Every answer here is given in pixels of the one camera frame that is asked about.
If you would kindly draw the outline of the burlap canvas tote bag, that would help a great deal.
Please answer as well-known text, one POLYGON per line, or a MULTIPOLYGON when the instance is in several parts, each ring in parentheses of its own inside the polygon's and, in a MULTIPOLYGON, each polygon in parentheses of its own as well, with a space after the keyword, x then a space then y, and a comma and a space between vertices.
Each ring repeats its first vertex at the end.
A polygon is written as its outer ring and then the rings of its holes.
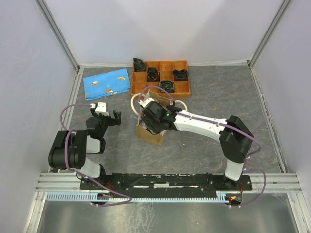
MULTIPOLYGON (((135 118, 138 120, 137 124, 137 138, 143 141, 153 143, 156 145, 162 145, 166 136, 166 130, 161 131, 160 133, 152 133, 150 130, 147 129, 146 125, 142 121, 143 114, 142 112, 138 112, 134 107, 134 99, 138 98, 140 93, 136 93, 131 97, 130 106, 132 111, 134 112, 135 118)), ((141 99, 147 100, 147 98, 154 98, 156 102, 163 104, 164 106, 172 105, 173 100, 171 99, 170 95, 164 94, 164 97, 160 96, 159 94, 148 90, 146 94, 142 94, 141 99)))

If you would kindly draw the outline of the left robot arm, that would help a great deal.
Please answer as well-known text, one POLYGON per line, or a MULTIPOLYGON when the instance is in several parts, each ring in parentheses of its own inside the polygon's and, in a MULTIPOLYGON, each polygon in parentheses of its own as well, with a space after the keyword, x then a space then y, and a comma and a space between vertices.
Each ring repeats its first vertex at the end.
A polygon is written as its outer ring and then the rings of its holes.
POLYGON ((98 112, 91 109, 92 117, 86 120, 86 129, 71 133, 68 144, 65 140, 69 131, 58 131, 48 156, 51 168, 66 170, 68 167, 82 175, 91 177, 96 189, 107 185, 105 169, 102 165, 89 160, 87 154, 102 154, 106 141, 104 135, 108 127, 121 125, 121 111, 98 112))

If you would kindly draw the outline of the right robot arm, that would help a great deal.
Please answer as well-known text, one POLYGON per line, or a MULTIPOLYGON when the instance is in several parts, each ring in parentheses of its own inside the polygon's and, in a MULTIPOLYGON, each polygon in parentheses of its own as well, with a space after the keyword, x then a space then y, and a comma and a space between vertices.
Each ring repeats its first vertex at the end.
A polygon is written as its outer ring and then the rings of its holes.
POLYGON ((219 142, 227 164, 223 184, 234 190, 241 184, 240 176, 254 136, 237 116, 216 119, 199 116, 181 108, 162 106, 152 98, 140 100, 142 121, 153 133, 186 131, 206 136, 219 142))

